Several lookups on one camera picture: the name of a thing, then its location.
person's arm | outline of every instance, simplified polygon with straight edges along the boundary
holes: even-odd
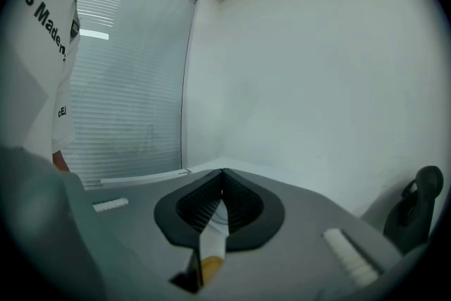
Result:
[[[69,167],[66,164],[63,155],[61,154],[61,151],[57,151],[57,153],[54,153],[53,158],[54,165],[57,169],[59,169],[60,171],[70,172]]]

window blind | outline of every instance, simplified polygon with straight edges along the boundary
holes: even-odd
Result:
[[[78,0],[82,37],[71,77],[76,138],[63,156],[84,183],[181,168],[194,7],[192,0]]]

white wall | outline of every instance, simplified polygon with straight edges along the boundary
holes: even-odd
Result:
[[[187,166],[227,157],[293,172],[288,182],[360,216],[434,164],[447,181],[440,208],[451,175],[451,52],[433,0],[198,7]]]

person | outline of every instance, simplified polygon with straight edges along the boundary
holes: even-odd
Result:
[[[61,150],[75,138],[76,0],[7,0],[0,29],[0,145],[24,147],[69,171]]]

white t-shirt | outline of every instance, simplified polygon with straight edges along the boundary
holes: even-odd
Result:
[[[8,0],[0,15],[0,143],[51,160],[74,138],[76,0]]]

